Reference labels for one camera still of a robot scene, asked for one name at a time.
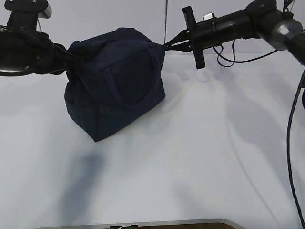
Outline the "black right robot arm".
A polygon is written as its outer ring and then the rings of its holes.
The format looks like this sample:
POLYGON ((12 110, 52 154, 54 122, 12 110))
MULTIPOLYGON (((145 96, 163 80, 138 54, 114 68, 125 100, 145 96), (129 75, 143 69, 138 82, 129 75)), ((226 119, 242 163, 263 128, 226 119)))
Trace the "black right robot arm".
POLYGON ((186 29, 164 44, 167 51, 192 52, 196 68, 205 67, 203 51, 237 39, 263 39, 277 51, 289 51, 305 63, 305 31, 293 13, 279 11, 275 0, 255 0, 244 10, 195 20, 192 7, 182 9, 186 29))

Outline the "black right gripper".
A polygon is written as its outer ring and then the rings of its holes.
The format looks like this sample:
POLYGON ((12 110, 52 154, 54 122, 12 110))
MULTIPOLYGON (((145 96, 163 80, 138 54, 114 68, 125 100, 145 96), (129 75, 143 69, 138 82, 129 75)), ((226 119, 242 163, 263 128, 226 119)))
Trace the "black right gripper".
POLYGON ((205 67, 203 50, 253 34, 250 17, 240 10, 222 17, 196 22, 191 6, 182 9, 187 31, 164 44, 166 51, 193 52, 196 68, 205 67))

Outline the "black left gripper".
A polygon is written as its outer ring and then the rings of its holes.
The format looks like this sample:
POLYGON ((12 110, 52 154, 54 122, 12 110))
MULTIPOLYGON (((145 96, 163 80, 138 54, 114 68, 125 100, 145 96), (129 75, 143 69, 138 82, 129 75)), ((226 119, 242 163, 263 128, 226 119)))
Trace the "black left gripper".
POLYGON ((69 69, 69 53, 43 32, 0 27, 0 75, 62 74, 69 69))

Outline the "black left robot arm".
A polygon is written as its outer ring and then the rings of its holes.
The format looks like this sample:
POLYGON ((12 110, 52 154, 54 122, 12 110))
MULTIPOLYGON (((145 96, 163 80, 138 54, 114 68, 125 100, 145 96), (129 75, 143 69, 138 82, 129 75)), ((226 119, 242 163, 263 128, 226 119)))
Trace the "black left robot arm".
POLYGON ((68 69, 70 55, 38 31, 38 20, 48 19, 52 8, 46 0, 7 0, 10 17, 0 27, 0 74, 18 77, 29 74, 60 75, 68 69))

